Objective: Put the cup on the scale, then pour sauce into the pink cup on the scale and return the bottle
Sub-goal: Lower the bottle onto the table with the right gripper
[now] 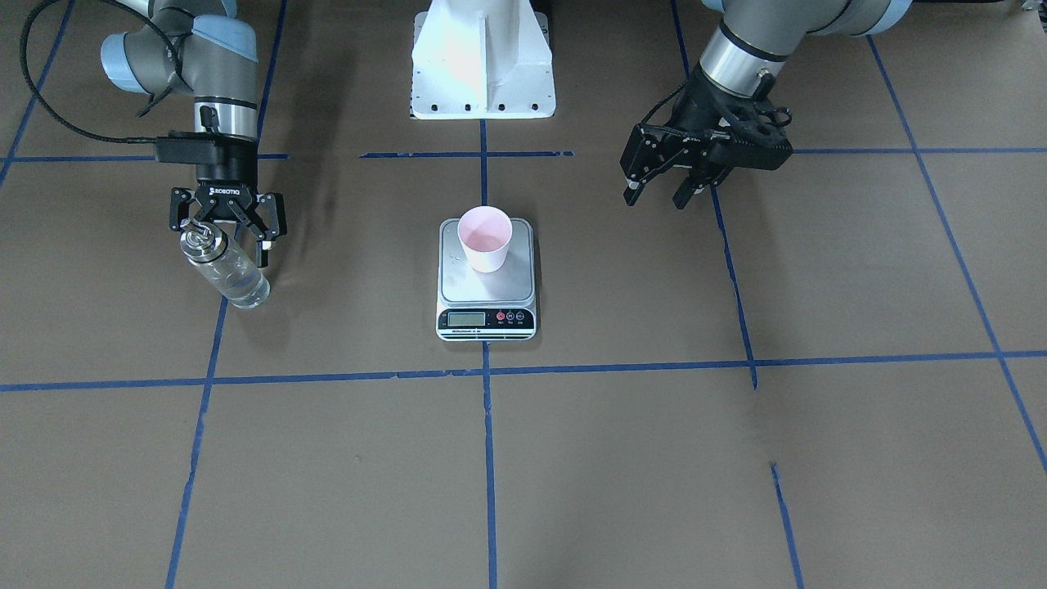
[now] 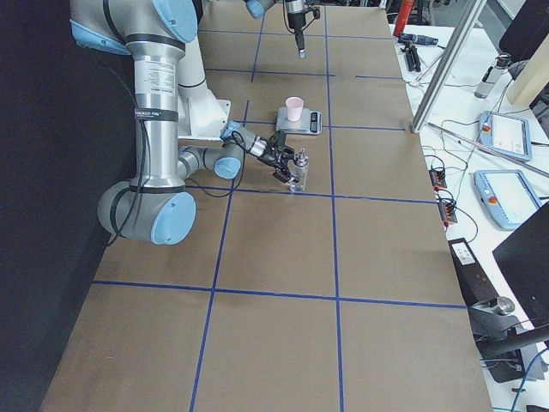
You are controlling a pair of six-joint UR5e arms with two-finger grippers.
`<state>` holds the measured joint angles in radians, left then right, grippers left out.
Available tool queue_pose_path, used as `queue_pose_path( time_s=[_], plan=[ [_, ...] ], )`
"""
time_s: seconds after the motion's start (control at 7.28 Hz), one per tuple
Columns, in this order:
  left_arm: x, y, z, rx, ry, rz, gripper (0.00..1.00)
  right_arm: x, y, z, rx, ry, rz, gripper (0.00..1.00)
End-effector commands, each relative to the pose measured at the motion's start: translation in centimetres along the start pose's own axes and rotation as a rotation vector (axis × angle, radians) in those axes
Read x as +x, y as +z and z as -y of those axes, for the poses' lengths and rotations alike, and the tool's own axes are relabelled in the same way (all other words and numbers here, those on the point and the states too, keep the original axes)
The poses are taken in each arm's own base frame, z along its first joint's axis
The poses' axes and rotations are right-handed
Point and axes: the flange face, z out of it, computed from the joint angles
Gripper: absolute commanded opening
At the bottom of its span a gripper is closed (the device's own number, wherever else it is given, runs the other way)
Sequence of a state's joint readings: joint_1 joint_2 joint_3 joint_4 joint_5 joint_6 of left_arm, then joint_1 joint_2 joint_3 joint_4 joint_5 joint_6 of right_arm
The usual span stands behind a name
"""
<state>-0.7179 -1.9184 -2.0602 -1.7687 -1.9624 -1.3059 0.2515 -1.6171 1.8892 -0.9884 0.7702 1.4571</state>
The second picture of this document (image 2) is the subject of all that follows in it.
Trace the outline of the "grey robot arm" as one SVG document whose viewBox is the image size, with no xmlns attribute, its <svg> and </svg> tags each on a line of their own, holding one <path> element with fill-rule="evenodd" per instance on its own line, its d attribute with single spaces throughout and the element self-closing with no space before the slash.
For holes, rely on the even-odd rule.
<svg viewBox="0 0 549 412">
<path fill-rule="evenodd" d="M 233 179 L 247 156 L 293 179 L 285 137 L 261 137 L 229 119 L 230 104 L 208 88 L 197 38 L 197 1 L 74 1 L 79 46 L 130 56 L 136 119 L 136 176 L 102 195 L 105 230 L 128 239 L 174 245 L 192 229 L 196 202 L 186 181 L 209 170 Z"/>
<path fill-rule="evenodd" d="M 275 6 L 275 0 L 246 0 L 244 3 L 250 15 L 256 19 L 264 17 Z M 306 16 L 310 12 L 310 7 L 303 0 L 282 1 L 282 4 L 286 30 L 295 39 L 299 58 L 305 59 L 304 31 L 307 27 Z"/>
</svg>

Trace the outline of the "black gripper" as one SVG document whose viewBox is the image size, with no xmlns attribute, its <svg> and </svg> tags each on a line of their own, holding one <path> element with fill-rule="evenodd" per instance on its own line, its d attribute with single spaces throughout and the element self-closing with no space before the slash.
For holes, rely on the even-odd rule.
<svg viewBox="0 0 549 412">
<path fill-rule="evenodd" d="M 306 26 L 306 13 L 287 13 L 287 25 L 289 31 L 294 34 L 299 58 L 306 58 L 304 28 Z"/>
<path fill-rule="evenodd" d="M 296 179 L 292 169 L 295 165 L 295 151 L 287 145 L 286 132 L 275 132 L 266 141 L 266 148 L 257 159 L 273 167 L 273 176 L 280 182 Z"/>
</svg>

